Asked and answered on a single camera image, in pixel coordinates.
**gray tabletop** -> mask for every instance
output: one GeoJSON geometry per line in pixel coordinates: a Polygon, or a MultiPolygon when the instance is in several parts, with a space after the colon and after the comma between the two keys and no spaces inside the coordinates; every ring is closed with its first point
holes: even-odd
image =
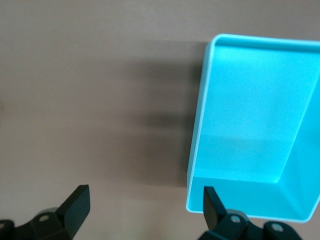
{"type": "MultiPolygon", "coordinates": [[[[0,219],[89,184],[77,240],[195,240],[186,169],[204,46],[320,40],[320,1],[0,1],[0,219]]],[[[305,224],[317,240],[320,209],[305,224]]],[[[254,219],[261,226],[264,220],[254,219]]]]}

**turquoise plastic tray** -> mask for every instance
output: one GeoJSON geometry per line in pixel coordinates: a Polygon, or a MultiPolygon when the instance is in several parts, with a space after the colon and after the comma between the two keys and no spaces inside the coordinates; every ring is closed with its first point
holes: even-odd
{"type": "Polygon", "coordinates": [[[250,217],[308,221],[320,197],[320,42],[221,34],[205,48],[186,208],[204,186],[250,217]]]}

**metal screw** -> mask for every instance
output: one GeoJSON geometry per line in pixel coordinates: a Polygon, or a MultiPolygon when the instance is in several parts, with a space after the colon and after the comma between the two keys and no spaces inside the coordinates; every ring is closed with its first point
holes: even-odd
{"type": "Polygon", "coordinates": [[[236,223],[236,224],[238,224],[238,223],[241,222],[240,217],[238,217],[238,216],[236,216],[236,215],[232,215],[232,216],[230,217],[230,219],[231,219],[232,222],[234,222],[234,223],[236,223]]]}
{"type": "Polygon", "coordinates": [[[277,232],[283,232],[284,231],[284,228],[278,223],[272,223],[271,227],[272,227],[273,230],[275,230],[277,232]]]}
{"type": "Polygon", "coordinates": [[[46,221],[46,220],[48,220],[49,219],[49,216],[48,215],[43,215],[43,216],[41,216],[40,218],[39,218],[39,222],[44,222],[44,221],[46,221]]]}

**table surface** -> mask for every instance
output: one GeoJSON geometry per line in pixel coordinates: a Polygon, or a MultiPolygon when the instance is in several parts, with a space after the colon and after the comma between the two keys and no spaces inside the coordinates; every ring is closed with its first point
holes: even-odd
{"type": "MultiPolygon", "coordinates": [[[[186,171],[204,46],[320,40],[320,1],[0,1],[0,219],[89,184],[77,240],[195,240],[186,171]]],[[[264,220],[253,219],[262,226],[264,220]]],[[[320,209],[290,223],[317,240],[320,209]]]]}

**plastic tray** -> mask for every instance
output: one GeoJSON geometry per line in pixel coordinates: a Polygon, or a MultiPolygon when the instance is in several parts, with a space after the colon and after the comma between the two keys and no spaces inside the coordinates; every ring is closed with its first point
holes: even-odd
{"type": "Polygon", "coordinates": [[[204,186],[250,217],[308,221],[320,196],[320,42],[220,34],[205,48],[186,208],[204,186]]]}

